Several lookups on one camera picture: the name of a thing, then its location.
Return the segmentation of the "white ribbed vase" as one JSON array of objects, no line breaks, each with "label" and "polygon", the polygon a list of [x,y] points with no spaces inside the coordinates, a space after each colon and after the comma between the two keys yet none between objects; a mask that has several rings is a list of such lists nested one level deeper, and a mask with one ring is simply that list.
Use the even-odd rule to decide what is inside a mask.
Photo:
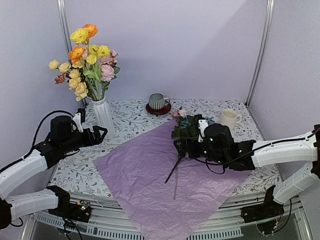
[{"label": "white ribbed vase", "polygon": [[106,139],[112,139],[116,135],[116,130],[114,128],[110,106],[106,98],[104,97],[98,101],[91,100],[91,104],[97,125],[107,129]]}]

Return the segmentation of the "blue fabric flower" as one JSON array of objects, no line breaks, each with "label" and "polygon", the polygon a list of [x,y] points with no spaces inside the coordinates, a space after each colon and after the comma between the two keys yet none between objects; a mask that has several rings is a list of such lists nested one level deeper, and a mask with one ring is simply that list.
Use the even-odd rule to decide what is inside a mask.
[{"label": "blue fabric flower", "polygon": [[[194,119],[194,116],[191,116],[191,115],[187,115],[186,116],[187,119],[188,119],[188,127],[187,127],[187,135],[188,135],[188,137],[187,138],[198,138],[198,136],[199,136],[199,129],[198,129],[198,126],[197,126],[196,121]],[[212,118],[204,118],[204,119],[207,120],[209,126],[215,123]],[[170,171],[168,177],[166,178],[166,180],[164,182],[165,184],[169,181],[169,179],[172,176],[171,171]]]}]

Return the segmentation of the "white printed ribbon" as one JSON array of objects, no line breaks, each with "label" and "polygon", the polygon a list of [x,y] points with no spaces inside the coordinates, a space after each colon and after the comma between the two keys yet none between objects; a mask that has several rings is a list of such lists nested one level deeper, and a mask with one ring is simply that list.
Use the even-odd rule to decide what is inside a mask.
[{"label": "white printed ribbon", "polygon": [[94,155],[92,154],[81,155],[76,153],[71,157],[70,162],[75,166],[86,165],[92,161],[93,157]]}]

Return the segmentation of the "mauve pink flower stem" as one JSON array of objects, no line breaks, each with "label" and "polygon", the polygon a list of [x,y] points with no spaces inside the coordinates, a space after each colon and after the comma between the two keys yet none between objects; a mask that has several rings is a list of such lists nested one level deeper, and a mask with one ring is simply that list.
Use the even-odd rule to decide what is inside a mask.
[{"label": "mauve pink flower stem", "polygon": [[[182,138],[188,138],[187,128],[188,128],[188,118],[187,118],[187,112],[185,109],[180,107],[178,110],[175,110],[171,113],[171,116],[173,119],[176,120],[177,126],[174,127],[174,130],[171,133],[171,138],[173,140],[176,139],[182,139]],[[174,186],[174,192],[173,192],[173,199],[176,200],[177,197],[177,190],[178,190],[178,178],[179,178],[179,164],[181,163],[183,158],[177,157],[177,161],[170,172],[172,175],[173,172],[175,172],[175,186]]]}]

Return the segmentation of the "purple wrapping paper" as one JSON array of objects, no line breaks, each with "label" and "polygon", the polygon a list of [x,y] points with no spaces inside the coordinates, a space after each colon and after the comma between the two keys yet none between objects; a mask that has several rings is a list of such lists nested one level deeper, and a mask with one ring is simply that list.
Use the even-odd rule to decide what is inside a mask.
[{"label": "purple wrapping paper", "polygon": [[115,200],[147,240],[184,240],[205,222],[245,180],[248,171],[227,170],[185,158],[165,183],[178,153],[175,121],[137,136],[96,159],[94,165]]}]

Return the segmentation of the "pale yellow rose stem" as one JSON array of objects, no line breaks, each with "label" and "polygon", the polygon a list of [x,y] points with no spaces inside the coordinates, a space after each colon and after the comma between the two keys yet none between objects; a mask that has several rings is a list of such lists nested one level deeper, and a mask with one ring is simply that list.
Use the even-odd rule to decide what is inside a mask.
[{"label": "pale yellow rose stem", "polygon": [[64,83],[68,84],[69,90],[74,91],[77,102],[92,97],[92,91],[85,80],[84,68],[81,61],[60,63],[54,59],[49,62],[48,67],[51,71],[59,71],[58,75],[65,74]]}]

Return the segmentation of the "pink rose stem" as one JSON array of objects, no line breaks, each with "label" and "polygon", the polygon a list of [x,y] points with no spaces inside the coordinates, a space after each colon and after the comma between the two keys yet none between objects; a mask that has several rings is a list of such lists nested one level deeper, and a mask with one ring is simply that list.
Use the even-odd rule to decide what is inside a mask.
[{"label": "pink rose stem", "polygon": [[101,87],[102,87],[102,96],[105,97],[106,91],[109,88],[110,82],[117,78],[116,74],[119,73],[120,67],[117,67],[117,51],[114,49],[110,52],[108,56],[103,56],[101,58]]}]

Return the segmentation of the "dusty red white flower stem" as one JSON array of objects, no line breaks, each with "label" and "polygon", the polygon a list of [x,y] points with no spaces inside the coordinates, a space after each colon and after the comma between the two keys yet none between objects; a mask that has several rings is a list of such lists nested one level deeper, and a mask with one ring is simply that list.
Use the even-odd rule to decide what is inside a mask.
[{"label": "dusty red white flower stem", "polygon": [[61,75],[57,75],[54,80],[55,80],[55,84],[57,85],[62,84],[66,81],[66,74],[63,73]]}]

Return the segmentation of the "orange flower stem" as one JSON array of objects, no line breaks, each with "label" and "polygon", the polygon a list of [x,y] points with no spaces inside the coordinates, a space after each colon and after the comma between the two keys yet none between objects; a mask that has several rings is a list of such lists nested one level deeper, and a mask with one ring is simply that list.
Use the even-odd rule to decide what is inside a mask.
[{"label": "orange flower stem", "polygon": [[73,49],[68,53],[71,63],[81,61],[84,68],[84,77],[89,84],[92,94],[89,97],[93,101],[100,100],[98,90],[99,74],[98,70],[98,46],[90,45],[90,39],[98,33],[98,28],[94,24],[86,24],[70,35],[70,40],[75,43]]}]

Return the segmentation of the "bright yellow flower stem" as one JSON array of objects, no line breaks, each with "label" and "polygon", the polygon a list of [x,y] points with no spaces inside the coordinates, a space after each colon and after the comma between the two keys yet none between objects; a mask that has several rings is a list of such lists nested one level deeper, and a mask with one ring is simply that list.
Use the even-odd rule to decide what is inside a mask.
[{"label": "bright yellow flower stem", "polygon": [[70,35],[75,47],[68,54],[71,60],[68,84],[78,102],[85,98],[94,102],[102,100],[116,76],[114,67],[103,63],[104,57],[111,56],[110,48],[107,45],[90,44],[90,39],[97,33],[96,25],[86,24]]}]

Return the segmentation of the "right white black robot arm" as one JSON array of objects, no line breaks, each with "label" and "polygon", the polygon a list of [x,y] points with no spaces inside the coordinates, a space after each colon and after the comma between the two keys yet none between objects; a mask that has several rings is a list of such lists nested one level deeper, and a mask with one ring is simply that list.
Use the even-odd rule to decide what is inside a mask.
[{"label": "right white black robot arm", "polygon": [[290,198],[320,180],[320,126],[303,135],[273,141],[247,140],[235,142],[230,129],[218,123],[208,125],[200,120],[188,127],[196,136],[173,133],[173,144],[179,158],[189,157],[211,166],[234,171],[249,171],[267,165],[300,162],[305,164],[270,191],[270,197],[259,206],[262,218],[269,218]]}]

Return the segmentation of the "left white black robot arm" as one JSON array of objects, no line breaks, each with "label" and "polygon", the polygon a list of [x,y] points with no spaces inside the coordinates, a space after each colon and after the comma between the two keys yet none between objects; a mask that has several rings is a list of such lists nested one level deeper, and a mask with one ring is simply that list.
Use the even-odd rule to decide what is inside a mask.
[{"label": "left white black robot arm", "polygon": [[108,133],[106,128],[97,125],[83,128],[82,123],[81,113],[71,115],[61,111],[50,121],[50,132],[44,141],[33,142],[28,153],[0,170],[1,229],[23,216],[44,210],[67,221],[89,222],[92,211],[89,203],[83,200],[72,203],[70,194],[56,185],[33,193],[11,195],[31,177],[51,169],[81,148],[103,142]]}]

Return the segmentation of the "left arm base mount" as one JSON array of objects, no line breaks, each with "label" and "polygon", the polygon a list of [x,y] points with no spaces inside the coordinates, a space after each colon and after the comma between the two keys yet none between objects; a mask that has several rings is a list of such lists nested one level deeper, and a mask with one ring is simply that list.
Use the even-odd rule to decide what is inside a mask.
[{"label": "left arm base mount", "polygon": [[88,223],[91,217],[91,203],[80,200],[77,203],[69,202],[67,206],[58,206],[55,209],[49,209],[48,213],[67,220]]}]

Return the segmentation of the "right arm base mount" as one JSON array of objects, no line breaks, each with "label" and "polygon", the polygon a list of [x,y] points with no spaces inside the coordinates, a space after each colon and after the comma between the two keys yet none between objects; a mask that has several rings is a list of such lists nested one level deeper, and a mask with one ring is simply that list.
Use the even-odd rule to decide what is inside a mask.
[{"label": "right arm base mount", "polygon": [[251,223],[282,215],[284,213],[284,205],[271,200],[261,204],[242,207],[240,211],[240,216],[244,222]]}]

